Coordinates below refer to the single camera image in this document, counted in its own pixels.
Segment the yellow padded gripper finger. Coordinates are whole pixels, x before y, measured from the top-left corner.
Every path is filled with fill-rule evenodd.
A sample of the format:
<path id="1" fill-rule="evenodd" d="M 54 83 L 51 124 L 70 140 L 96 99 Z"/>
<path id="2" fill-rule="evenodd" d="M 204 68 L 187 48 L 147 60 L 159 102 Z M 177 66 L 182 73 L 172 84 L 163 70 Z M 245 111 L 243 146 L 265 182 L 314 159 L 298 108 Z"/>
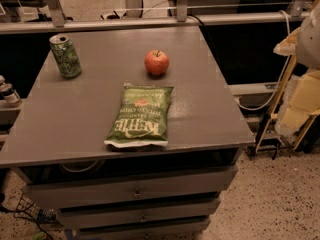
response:
<path id="1" fill-rule="evenodd" d="M 288 136 L 298 131 L 308 117 L 320 108 L 320 71 L 292 75 L 283 95 L 275 130 Z"/>

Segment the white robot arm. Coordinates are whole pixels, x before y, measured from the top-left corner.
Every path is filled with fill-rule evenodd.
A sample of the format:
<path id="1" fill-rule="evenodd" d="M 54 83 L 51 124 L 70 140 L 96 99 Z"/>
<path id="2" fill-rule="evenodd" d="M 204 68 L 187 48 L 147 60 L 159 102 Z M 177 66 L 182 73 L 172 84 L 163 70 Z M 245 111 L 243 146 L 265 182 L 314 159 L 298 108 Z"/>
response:
<path id="1" fill-rule="evenodd" d="M 320 108 L 320 5 L 317 4 L 301 26 L 274 48 L 282 56 L 295 55 L 308 68 L 302 76 L 292 75 L 286 84 L 275 130 L 280 135 L 298 131 Z"/>

